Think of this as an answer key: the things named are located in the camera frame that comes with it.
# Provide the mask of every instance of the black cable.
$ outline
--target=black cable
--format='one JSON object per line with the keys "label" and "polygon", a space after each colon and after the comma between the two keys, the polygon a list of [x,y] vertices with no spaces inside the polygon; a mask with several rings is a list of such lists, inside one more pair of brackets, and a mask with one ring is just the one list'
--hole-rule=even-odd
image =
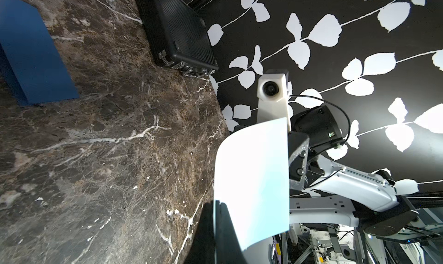
{"label": "black cable", "polygon": [[423,234],[423,235],[426,236],[426,237],[432,238],[432,237],[429,236],[428,234],[424,234],[423,232],[418,231],[418,230],[416,230],[416,229],[414,229],[414,228],[409,228],[407,225],[405,225],[404,227],[407,228],[407,229],[409,229],[409,230],[412,230],[412,231],[414,231],[414,232],[417,232],[418,234]]}
{"label": "black cable", "polygon": [[[323,101],[323,102],[325,102],[325,103],[327,103],[327,104],[330,104],[331,106],[334,106],[335,108],[337,108],[338,110],[340,110],[341,112],[343,112],[343,114],[345,115],[346,119],[348,120],[348,136],[346,137],[346,139],[345,139],[343,142],[340,143],[340,145],[343,145],[343,144],[345,144],[345,143],[348,141],[349,136],[350,136],[350,133],[351,133],[351,120],[349,119],[348,114],[346,114],[346,112],[345,112],[341,107],[337,106],[336,104],[331,103],[330,101],[326,101],[326,100],[324,100],[324,99],[317,98],[317,97],[314,97],[314,96],[308,96],[308,95],[291,95],[291,96],[289,96],[289,97],[290,97],[290,98],[292,98],[292,97],[305,97],[305,98],[317,99],[317,100],[319,100],[319,101]],[[318,155],[320,155],[320,154],[324,153],[325,151],[327,151],[327,150],[329,150],[329,149],[332,149],[332,148],[334,148],[334,147],[326,148],[326,149],[324,149],[324,150],[322,150],[322,151],[320,151],[320,152],[314,154],[314,155],[313,155],[312,157],[310,157],[307,161],[309,162],[309,161],[312,160],[314,157],[316,157],[316,156],[318,156]]]}
{"label": "black cable", "polygon": [[339,241],[340,241],[341,239],[343,239],[348,233],[353,232],[353,231],[354,231],[354,230],[346,231],[345,235],[343,235],[343,236],[339,239]]}
{"label": "black cable", "polygon": [[427,229],[424,229],[424,228],[418,228],[418,227],[414,227],[414,226],[410,226],[410,225],[406,225],[405,228],[407,228],[407,229],[409,229],[409,230],[412,230],[412,231],[415,231],[415,232],[417,232],[417,233],[419,233],[419,234],[424,234],[424,233],[418,231],[418,229],[419,229],[419,230],[422,230],[422,231],[430,232],[430,233],[432,233],[432,234],[435,234],[435,235],[437,235],[437,237],[440,237],[440,236],[441,236],[440,234],[438,234],[438,233],[436,233],[436,232],[433,232],[433,231],[430,231],[430,230],[427,230]]}
{"label": "black cable", "polygon": [[323,179],[323,180],[320,180],[319,182],[317,182],[316,184],[311,184],[310,186],[308,186],[308,187],[305,187],[305,188],[311,188],[311,187],[313,187],[313,186],[316,186],[316,185],[318,185],[318,184],[320,184],[320,183],[322,183],[322,182],[324,182],[325,180],[327,180],[328,178],[330,178],[330,177],[332,177],[332,176],[334,176],[336,173],[338,173],[338,172],[340,172],[341,170],[338,170],[338,171],[335,171],[335,173],[332,173],[331,175],[329,175],[327,178],[325,178],[325,179]]}

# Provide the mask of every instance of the brown marble surface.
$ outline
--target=brown marble surface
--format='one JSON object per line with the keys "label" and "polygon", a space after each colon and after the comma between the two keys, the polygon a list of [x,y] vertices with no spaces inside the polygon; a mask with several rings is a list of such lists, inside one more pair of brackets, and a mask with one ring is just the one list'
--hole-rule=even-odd
{"label": "brown marble surface", "polygon": [[153,63],[134,0],[23,1],[81,98],[0,80],[0,262],[181,263],[229,134],[210,82]]}

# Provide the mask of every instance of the black plastic part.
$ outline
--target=black plastic part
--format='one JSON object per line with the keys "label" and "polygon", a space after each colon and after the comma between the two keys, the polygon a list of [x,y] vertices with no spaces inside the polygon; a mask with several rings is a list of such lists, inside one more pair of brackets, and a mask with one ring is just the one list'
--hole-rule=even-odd
{"label": "black plastic part", "polygon": [[291,118],[293,131],[309,135],[309,147],[321,151],[343,141],[343,136],[327,106],[317,106]]}
{"label": "black plastic part", "polygon": [[213,202],[203,205],[194,240],[184,264],[247,264],[235,234],[231,216],[225,203],[215,203],[215,239],[213,230]]}
{"label": "black plastic part", "polygon": [[316,174],[316,175],[319,175],[319,176],[324,176],[325,175],[325,171],[324,170],[322,170],[320,168],[317,168],[315,166],[312,166],[312,165],[309,166],[309,172],[311,172],[313,174]]}
{"label": "black plastic part", "polygon": [[382,178],[386,179],[389,184],[395,185],[395,180],[391,177],[391,175],[385,170],[378,170],[375,172],[377,175],[381,175]]}
{"label": "black plastic part", "polygon": [[219,201],[215,205],[215,244],[217,263],[247,264],[238,244],[228,207]]}
{"label": "black plastic part", "polygon": [[214,230],[212,220],[213,203],[205,203],[198,221],[197,230],[192,241],[191,249],[184,264],[214,264]]}
{"label": "black plastic part", "polygon": [[374,236],[389,236],[399,232],[410,223],[418,212],[405,196],[397,196],[399,204],[383,212],[376,212],[368,207],[352,201],[356,211],[354,216],[358,217],[359,228],[367,234]]}
{"label": "black plastic part", "polygon": [[[292,153],[299,149],[303,142],[307,141],[308,138],[309,136],[307,134],[289,132],[287,134],[288,156],[291,157]],[[303,181],[303,183],[306,177],[306,167],[303,165],[304,159],[307,158],[306,151],[304,152],[304,155],[304,157],[296,157],[289,165],[289,178],[299,182]]]}
{"label": "black plastic part", "polygon": [[[185,2],[136,0],[136,3],[158,65],[173,67],[183,61],[194,73],[218,70],[205,25]],[[165,61],[159,58],[162,51],[166,54]]]}
{"label": "black plastic part", "polygon": [[244,128],[247,128],[248,126],[246,126],[246,125],[236,125],[235,127],[234,127],[234,131],[233,131],[233,133],[235,133],[235,132],[237,132],[237,131],[239,131],[239,130],[241,130],[241,129],[244,129]]}
{"label": "black plastic part", "polygon": [[428,241],[432,241],[433,239],[439,238],[439,236],[437,234],[431,234],[428,232],[423,232],[422,235],[415,237],[415,238],[409,238],[409,239],[395,239],[395,238],[391,238],[391,236],[387,236],[387,237],[383,237],[383,236],[378,236],[377,239],[380,240],[384,240],[384,241],[390,241],[390,242],[395,242],[395,243],[399,243],[399,244],[412,244],[412,243],[417,243],[417,242],[428,242]]}
{"label": "black plastic part", "polygon": [[328,227],[338,228],[338,224],[303,223],[303,226],[318,231],[328,231]]}

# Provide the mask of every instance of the black camera module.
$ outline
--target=black camera module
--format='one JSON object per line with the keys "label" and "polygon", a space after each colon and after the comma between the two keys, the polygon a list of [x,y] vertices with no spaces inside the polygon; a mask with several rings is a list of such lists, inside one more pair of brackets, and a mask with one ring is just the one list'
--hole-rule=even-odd
{"label": "black camera module", "polygon": [[267,96],[274,96],[278,91],[278,85],[275,82],[265,82],[265,84],[263,84],[263,92]]}

